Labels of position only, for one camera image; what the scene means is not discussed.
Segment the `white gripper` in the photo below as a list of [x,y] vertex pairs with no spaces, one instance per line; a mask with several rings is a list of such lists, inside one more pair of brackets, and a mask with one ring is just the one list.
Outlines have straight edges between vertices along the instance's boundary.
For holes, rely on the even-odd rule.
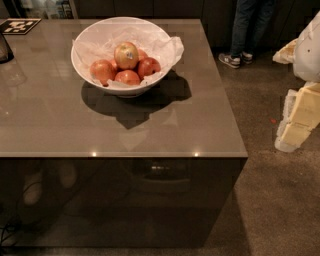
[[299,37],[277,51],[272,60],[293,62],[294,74],[305,83],[298,91],[290,89],[285,97],[283,119],[279,124],[275,148],[293,152],[320,123],[320,11]]

